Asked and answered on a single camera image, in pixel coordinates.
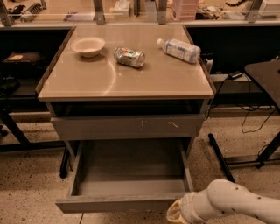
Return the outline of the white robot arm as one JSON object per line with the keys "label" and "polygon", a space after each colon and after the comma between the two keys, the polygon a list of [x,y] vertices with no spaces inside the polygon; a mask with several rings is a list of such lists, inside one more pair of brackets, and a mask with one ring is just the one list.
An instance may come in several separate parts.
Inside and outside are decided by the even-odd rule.
{"label": "white robot arm", "polygon": [[203,224],[209,219],[243,214],[266,224],[280,224],[280,200],[254,194],[225,179],[212,181],[205,190],[186,193],[168,209],[173,223]]}

